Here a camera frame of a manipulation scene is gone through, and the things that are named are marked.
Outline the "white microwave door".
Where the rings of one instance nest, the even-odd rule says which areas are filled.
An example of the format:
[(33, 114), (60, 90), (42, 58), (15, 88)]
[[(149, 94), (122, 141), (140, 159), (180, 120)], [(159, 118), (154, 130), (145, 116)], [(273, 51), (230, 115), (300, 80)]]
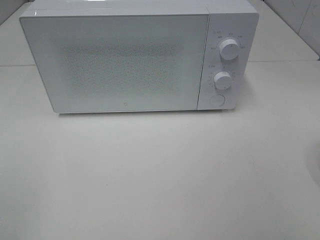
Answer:
[(56, 113), (194, 110), (208, 15), (22, 17)]

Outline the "white microwave oven body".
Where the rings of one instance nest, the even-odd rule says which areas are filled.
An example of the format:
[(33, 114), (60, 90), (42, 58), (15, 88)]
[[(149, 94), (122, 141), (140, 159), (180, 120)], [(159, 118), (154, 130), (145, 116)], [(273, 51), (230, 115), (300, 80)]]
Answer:
[[(196, 109), (99, 113), (235, 108), (259, 21), (259, 13), (246, 0), (36, 0), (19, 17), (19, 22), (21, 24), (21, 18), (178, 15), (208, 15)], [(239, 55), (233, 60), (224, 60), (220, 56), (219, 43), (225, 38), (235, 38), (240, 43)], [(213, 78), (219, 72), (228, 72), (231, 75), (232, 84), (228, 89), (219, 90), (215, 87)], [(220, 109), (210, 104), (214, 95), (225, 97), (225, 103)]]

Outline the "upper white power knob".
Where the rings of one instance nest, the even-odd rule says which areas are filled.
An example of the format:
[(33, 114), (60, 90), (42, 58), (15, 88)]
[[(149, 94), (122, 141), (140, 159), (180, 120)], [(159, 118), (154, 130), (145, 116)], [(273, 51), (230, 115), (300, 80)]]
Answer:
[(218, 45), (218, 49), (222, 59), (231, 61), (238, 57), (240, 51), (240, 43), (235, 38), (227, 37), (221, 40)]

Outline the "lower white timer knob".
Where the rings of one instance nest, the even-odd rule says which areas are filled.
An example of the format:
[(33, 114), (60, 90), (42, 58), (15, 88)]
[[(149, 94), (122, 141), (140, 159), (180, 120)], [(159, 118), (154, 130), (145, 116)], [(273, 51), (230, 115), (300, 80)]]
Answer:
[(218, 90), (226, 90), (232, 85), (232, 77), (227, 71), (218, 72), (214, 77), (214, 85)]

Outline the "round white door button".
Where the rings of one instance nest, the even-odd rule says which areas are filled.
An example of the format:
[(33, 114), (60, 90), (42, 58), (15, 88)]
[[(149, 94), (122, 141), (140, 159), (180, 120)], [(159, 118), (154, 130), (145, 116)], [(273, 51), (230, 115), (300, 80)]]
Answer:
[(223, 95), (216, 94), (210, 98), (209, 103), (213, 108), (220, 109), (224, 105), (225, 100), (226, 99)]

